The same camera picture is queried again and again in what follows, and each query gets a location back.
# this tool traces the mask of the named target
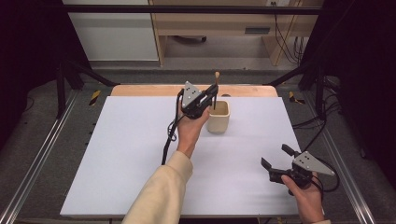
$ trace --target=finger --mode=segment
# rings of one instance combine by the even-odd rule
[[[293,195],[298,198],[302,196],[301,189],[294,183],[294,181],[287,175],[281,176],[283,183],[288,187],[288,189],[293,193]]]

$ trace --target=wrist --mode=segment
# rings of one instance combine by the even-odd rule
[[[195,149],[195,145],[192,144],[178,144],[177,151],[184,153],[189,159],[192,156],[192,152]]]

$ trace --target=cup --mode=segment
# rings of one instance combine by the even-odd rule
[[[216,109],[213,107],[209,108],[206,128],[210,133],[225,133],[230,120],[230,107],[226,101],[216,101]]]

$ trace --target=white tabletop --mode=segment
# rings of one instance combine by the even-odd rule
[[[287,144],[300,150],[278,97],[219,97],[230,104],[224,134],[202,129],[192,155],[183,217],[265,217],[298,214],[284,185],[269,181],[261,157],[289,169]],[[123,217],[161,165],[176,97],[109,96],[96,124],[62,216]],[[168,158],[177,142],[169,147]]]

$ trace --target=white cabinet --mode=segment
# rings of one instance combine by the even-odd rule
[[[63,0],[76,5],[148,5],[147,0]],[[69,13],[90,61],[158,61],[150,14]]]

